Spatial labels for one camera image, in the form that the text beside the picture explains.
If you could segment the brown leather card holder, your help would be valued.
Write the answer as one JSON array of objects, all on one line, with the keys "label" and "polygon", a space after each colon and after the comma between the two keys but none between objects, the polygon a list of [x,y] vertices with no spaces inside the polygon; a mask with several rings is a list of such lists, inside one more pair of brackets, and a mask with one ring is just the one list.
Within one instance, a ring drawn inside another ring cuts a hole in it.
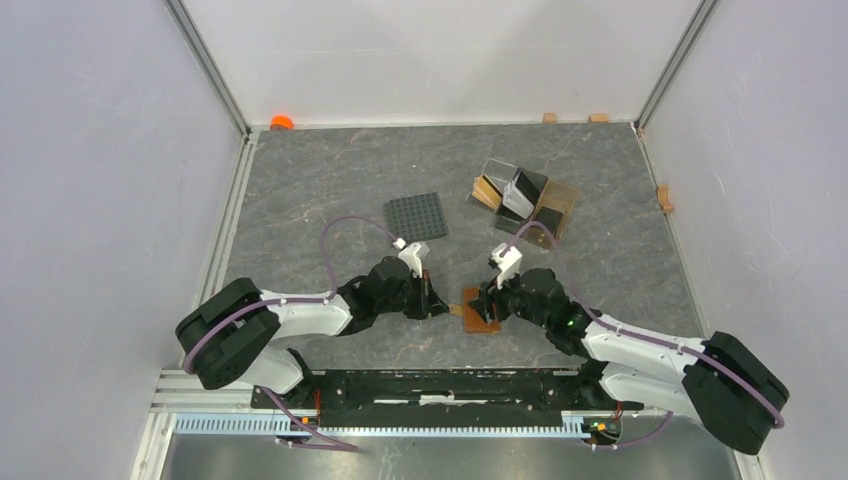
[{"label": "brown leather card holder", "polygon": [[470,306],[470,301],[478,296],[478,287],[466,287],[462,290],[462,303],[450,304],[448,313],[462,320],[462,329],[466,334],[498,334],[501,325],[497,321],[487,323],[483,317]]}]

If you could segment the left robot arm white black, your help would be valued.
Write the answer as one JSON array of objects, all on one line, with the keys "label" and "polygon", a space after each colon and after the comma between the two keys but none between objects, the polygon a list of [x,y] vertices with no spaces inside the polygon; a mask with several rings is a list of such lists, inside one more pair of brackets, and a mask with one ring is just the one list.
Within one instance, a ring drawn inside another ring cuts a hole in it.
[{"label": "left robot arm white black", "polygon": [[330,299],[261,290],[251,279],[238,278],[181,320],[175,335],[185,353],[184,371],[196,376],[204,389],[241,381],[297,408],[312,399],[314,374],[299,352],[277,353],[272,342],[354,335],[384,314],[426,320],[448,311],[428,271],[416,273],[400,258],[388,256],[367,274],[343,284]]}]

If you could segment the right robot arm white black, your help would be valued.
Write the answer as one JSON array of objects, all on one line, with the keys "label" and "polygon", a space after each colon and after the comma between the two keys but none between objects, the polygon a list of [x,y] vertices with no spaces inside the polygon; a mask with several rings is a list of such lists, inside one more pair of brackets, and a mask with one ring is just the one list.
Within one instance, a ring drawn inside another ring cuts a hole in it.
[{"label": "right robot arm white black", "polygon": [[747,455],[785,425],[788,388],[729,333],[704,339],[629,325],[569,298],[550,269],[485,282],[469,307],[486,323],[517,317],[537,325],[557,350],[585,359],[590,372],[577,392],[591,408],[618,401],[663,409]]}]

